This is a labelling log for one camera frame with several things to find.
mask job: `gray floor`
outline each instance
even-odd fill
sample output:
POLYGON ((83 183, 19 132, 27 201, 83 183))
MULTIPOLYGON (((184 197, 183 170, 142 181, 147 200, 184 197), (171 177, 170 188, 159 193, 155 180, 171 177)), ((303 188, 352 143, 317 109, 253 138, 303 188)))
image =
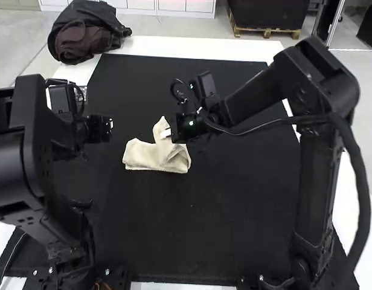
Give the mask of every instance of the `gray floor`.
MULTIPOLYGON (((41 73, 51 77, 59 63, 45 46, 51 24, 57 13, 0 10, 0 86, 11 85, 18 74, 41 73)), ((222 4, 217 6, 215 19, 171 18, 163 16, 119 15, 119 20, 132 27, 134 35, 206 37, 235 39, 222 4)), ((315 18, 307 17, 301 39, 310 35, 315 18)), ((355 38, 358 27, 345 17, 336 29, 331 48, 366 48, 355 38)), ((241 39, 263 39, 259 33, 241 39)), ((290 36, 272 34, 285 46, 296 43, 290 36)), ((354 133, 361 145, 368 170, 372 193, 372 52, 340 52, 342 60, 361 84, 361 101, 356 110, 354 133)))

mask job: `table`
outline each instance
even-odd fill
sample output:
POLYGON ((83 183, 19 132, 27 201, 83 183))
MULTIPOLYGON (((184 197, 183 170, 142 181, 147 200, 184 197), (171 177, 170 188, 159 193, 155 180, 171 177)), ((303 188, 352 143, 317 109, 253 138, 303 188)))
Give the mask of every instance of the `table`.
MULTIPOLYGON (((134 36, 128 38, 123 47, 112 54, 127 54, 138 56, 181 57, 191 59, 258 61, 270 64, 273 56, 283 49, 280 42, 264 40, 221 40, 221 39, 187 39, 171 37, 134 36)), ((100 59, 92 60, 77 66, 62 65, 54 77, 70 79, 78 85, 86 85, 100 59)), ((284 107, 292 115, 289 105, 284 107)), ((358 199, 354 183, 354 172, 349 157, 343 153, 339 170, 336 191, 333 222, 345 250, 352 244, 358 222, 358 199)), ((0 255, 10 238, 14 226, 0 223, 0 255)), ((355 276, 361 289, 372 289, 372 222, 371 233, 365 251, 355 270, 355 276)), ((4 279, 1 289, 22 289, 25 278, 4 279)), ((163 289, 169 285, 151 283, 133 283, 132 289, 163 289)), ((210 289, 215 286, 179 285, 177 288, 188 287, 188 290, 210 289)))

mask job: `beige towel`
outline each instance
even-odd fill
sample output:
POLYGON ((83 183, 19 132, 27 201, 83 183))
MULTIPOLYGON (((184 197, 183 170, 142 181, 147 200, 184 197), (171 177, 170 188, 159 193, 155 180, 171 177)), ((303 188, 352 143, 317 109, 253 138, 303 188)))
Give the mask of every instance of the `beige towel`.
POLYGON ((174 173, 187 173, 191 158, 184 144, 173 144, 170 137, 163 140, 161 132, 169 128, 165 117, 154 125, 155 144, 132 139, 126 145, 123 163, 127 170, 159 170, 174 173))

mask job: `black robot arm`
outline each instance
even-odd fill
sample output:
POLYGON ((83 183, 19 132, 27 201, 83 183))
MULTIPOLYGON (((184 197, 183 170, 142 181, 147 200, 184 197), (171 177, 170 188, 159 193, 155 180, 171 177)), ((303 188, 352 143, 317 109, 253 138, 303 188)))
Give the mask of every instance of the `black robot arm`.
MULTIPOLYGON (((297 124, 301 134, 299 200, 289 257, 294 277, 290 283, 295 281, 298 289, 315 289, 333 254, 336 182, 341 153, 344 148, 348 150, 357 176, 360 215, 356 239, 340 281, 352 273, 370 228, 365 168, 350 129, 359 99, 354 76, 320 42, 308 38, 277 54, 267 69, 224 98, 217 93, 208 72, 189 83, 192 94, 175 90, 180 83, 183 84, 177 79, 171 87, 181 106, 171 128, 174 143, 186 143, 206 133, 240 137, 276 125, 297 124), (249 130, 233 128, 284 99, 288 100, 293 117, 249 130)), ((272 289, 266 279, 260 287, 272 289)))
POLYGON ((45 83, 40 75, 18 77, 14 88, 0 89, 0 221, 45 246, 57 285, 91 289, 94 240, 83 212, 90 204, 56 193, 53 161, 79 156, 85 143, 108 141, 112 120, 82 116, 74 94, 75 84, 45 83), (57 112, 47 106, 50 85, 57 112))

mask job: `black mat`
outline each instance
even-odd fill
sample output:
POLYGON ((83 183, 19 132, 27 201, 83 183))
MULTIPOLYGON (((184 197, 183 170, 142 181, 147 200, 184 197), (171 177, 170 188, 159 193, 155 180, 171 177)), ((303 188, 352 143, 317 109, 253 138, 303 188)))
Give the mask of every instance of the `black mat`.
MULTIPOLYGON (((210 70, 218 91, 228 94, 264 67, 102 56, 89 82, 89 105, 92 113, 114 118, 112 142, 87 146, 87 163, 56 164, 59 192, 95 199, 88 216, 99 262, 123 263, 136 279, 150 281, 233 285, 241 276, 289 276, 300 157, 291 127, 198 140, 188 145, 192 164, 186 175, 127 171, 121 163, 128 140, 152 142, 152 126, 162 115, 173 117, 177 105, 169 85, 174 78, 188 81, 210 70)), ((244 126, 284 116, 279 103, 244 126)), ((29 272, 45 261, 35 255, 37 247, 24 245, 12 270, 29 272)), ((339 242, 336 247, 338 268, 345 256, 339 242)))

